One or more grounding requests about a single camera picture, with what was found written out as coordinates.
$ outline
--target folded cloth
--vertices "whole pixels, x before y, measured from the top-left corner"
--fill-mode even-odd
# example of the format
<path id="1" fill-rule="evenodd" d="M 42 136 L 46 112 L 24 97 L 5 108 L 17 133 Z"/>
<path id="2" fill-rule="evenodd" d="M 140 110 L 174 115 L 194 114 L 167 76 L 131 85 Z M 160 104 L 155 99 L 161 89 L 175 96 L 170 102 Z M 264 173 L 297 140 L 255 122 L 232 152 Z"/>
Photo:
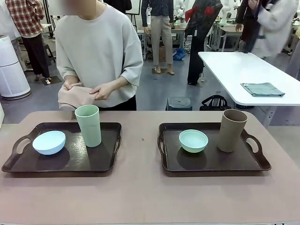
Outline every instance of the folded cloth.
<path id="1" fill-rule="evenodd" d="M 72 107 L 74 109 L 82 105 L 92 105 L 95 101 L 96 94 L 90 94 L 91 88 L 85 87 L 72 87 L 71 90 L 67 90 L 62 86 L 58 92 L 59 107 Z"/>
<path id="2" fill-rule="evenodd" d="M 271 83 L 241 83 L 241 85 L 253 97 L 282 97 L 285 95 Z"/>

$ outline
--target white jacket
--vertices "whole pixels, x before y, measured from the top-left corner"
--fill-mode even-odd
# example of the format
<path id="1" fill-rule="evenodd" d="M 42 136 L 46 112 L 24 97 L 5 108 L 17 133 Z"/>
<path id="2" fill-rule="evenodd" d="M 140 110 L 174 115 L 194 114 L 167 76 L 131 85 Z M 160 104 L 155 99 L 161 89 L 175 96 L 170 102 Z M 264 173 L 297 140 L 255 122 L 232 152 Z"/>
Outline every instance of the white jacket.
<path id="1" fill-rule="evenodd" d="M 296 14 L 299 0 L 279 0 L 261 8 L 258 22 L 261 27 L 252 53 L 260 58 L 276 56 L 281 53 L 291 34 L 292 19 Z"/>
<path id="2" fill-rule="evenodd" d="M 5 0 L 0 0 L 0 35 L 8 35 L 11 41 L 20 36 L 5 4 Z"/>

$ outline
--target cup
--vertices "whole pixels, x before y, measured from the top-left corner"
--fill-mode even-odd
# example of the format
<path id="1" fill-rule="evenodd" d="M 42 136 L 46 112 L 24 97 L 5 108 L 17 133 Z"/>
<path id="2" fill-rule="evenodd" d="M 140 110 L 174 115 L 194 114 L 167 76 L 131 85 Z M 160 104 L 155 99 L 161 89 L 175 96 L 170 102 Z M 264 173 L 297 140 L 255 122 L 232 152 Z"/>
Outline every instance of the cup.
<path id="1" fill-rule="evenodd" d="M 248 116 L 239 110 L 227 109 L 223 112 L 220 135 L 217 142 L 217 147 L 221 151 L 234 151 L 247 120 Z"/>
<path id="2" fill-rule="evenodd" d="M 75 110 L 85 145 L 96 147 L 101 143 L 99 108 L 95 105 L 83 105 Z"/>

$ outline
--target light blue bowl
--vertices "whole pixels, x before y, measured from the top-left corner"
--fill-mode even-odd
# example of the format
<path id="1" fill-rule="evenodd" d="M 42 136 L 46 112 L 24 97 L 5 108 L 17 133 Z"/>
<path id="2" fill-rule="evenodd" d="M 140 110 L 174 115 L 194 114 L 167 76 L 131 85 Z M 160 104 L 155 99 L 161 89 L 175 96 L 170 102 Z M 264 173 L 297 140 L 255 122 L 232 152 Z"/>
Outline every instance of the light blue bowl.
<path id="1" fill-rule="evenodd" d="M 49 131 L 34 139 L 33 148 L 42 155 L 53 155 L 65 146 L 66 135 L 61 131 Z"/>
<path id="2" fill-rule="evenodd" d="M 190 153 L 198 153 L 205 149 L 208 137 L 199 130 L 185 130 L 179 135 L 182 148 Z"/>

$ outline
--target black trousers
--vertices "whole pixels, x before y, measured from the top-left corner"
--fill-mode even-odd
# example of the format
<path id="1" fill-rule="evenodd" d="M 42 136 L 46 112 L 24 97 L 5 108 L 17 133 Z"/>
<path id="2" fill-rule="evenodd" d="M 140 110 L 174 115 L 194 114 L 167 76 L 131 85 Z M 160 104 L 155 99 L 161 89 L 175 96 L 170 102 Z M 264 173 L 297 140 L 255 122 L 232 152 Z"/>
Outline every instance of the black trousers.
<path id="1" fill-rule="evenodd" d="M 35 75 L 41 74 L 43 77 L 50 77 L 42 34 L 32 38 L 22 38 L 28 58 Z"/>
<path id="2" fill-rule="evenodd" d="M 187 77 L 187 82 L 192 85 L 197 84 L 204 68 L 204 63 L 199 57 L 198 52 L 204 52 L 204 40 L 193 37 Z"/>
<path id="3" fill-rule="evenodd" d="M 119 105 L 110 108 L 101 108 L 100 111 L 136 111 L 136 98 L 135 95 L 127 102 L 123 102 Z"/>

